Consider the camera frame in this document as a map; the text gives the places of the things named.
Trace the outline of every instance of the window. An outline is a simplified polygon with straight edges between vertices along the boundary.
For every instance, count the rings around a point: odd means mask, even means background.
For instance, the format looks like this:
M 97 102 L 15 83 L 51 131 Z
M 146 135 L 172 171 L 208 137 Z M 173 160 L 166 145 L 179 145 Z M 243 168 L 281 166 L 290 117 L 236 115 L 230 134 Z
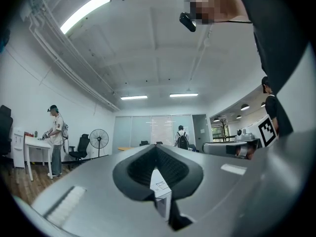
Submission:
M 228 130 L 228 126 L 227 125 L 224 126 L 224 130 L 223 130 L 222 126 L 213 127 L 212 128 L 212 134 L 213 134 L 213 142 L 230 141 L 229 138 L 224 138 L 225 136 L 229 136 L 229 130 Z

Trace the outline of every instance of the electric fan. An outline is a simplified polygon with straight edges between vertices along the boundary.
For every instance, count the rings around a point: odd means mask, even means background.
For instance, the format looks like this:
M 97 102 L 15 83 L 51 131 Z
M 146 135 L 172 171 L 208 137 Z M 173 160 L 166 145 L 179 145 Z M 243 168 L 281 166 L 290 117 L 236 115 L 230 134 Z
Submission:
M 90 144 L 94 148 L 99 149 L 98 157 L 100 157 L 100 148 L 104 148 L 109 142 L 109 136 L 106 131 L 102 129 L 96 129 L 90 134 Z

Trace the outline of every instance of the table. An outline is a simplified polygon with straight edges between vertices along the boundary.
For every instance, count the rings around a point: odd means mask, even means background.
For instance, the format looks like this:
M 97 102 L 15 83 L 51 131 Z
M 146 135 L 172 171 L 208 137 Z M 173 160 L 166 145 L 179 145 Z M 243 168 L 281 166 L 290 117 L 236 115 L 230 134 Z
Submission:
M 130 150 L 132 148 L 124 148 L 124 147 L 118 147 L 118 150 L 121 150 L 121 151 L 126 151 L 126 150 Z
M 50 165 L 50 153 L 48 150 L 51 148 L 51 145 L 45 140 L 39 140 L 34 137 L 25 136 L 25 146 L 26 146 L 26 161 L 29 168 L 31 181 L 33 181 L 33 175 L 31 171 L 31 163 L 30 163 L 30 148 L 41 149 L 43 166 L 45 165 L 44 164 L 44 150 L 47 150 L 47 160 L 48 160 L 48 169 L 49 169 L 50 179 L 53 179 L 52 173 L 51 173 L 51 165 Z

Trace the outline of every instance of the white table surface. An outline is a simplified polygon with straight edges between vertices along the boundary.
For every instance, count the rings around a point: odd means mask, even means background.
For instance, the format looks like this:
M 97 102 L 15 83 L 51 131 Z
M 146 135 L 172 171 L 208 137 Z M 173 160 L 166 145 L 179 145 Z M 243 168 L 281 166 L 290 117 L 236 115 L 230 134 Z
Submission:
M 47 161 L 48 161 L 48 169 L 50 174 L 50 179 L 53 179 L 52 173 L 51 173 L 51 164 L 50 164 L 50 153 L 49 149 L 51 148 L 51 145 L 48 143 L 48 141 L 45 140 L 39 140 L 38 138 L 25 136 L 25 146 L 26 146 L 26 159 L 27 164 L 29 168 L 29 175 L 30 180 L 33 181 L 33 175 L 31 170 L 31 163 L 30 163 L 30 148 L 40 148 L 42 150 L 42 163 L 44 164 L 44 150 L 47 150 Z

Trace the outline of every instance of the ceiling light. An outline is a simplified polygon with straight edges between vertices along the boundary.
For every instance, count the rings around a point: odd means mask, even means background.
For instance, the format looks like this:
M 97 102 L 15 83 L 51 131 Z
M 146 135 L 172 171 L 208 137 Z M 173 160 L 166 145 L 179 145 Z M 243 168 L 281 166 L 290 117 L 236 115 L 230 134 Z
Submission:
M 87 2 L 83 7 L 77 10 L 60 28 L 63 34 L 66 34 L 69 29 L 74 26 L 80 19 L 88 15 L 96 8 L 110 2 L 111 0 L 91 0 Z
M 170 97 L 196 97 L 198 93 L 190 93 L 190 94 L 170 94 Z
M 243 104 L 242 106 L 241 106 L 241 110 L 242 111 L 244 111 L 244 110 L 247 110 L 247 109 L 249 109 L 250 107 L 249 107 L 249 105 L 247 105 L 247 104 Z
M 144 99 L 144 98 L 147 98 L 147 96 L 121 97 L 121 100 Z

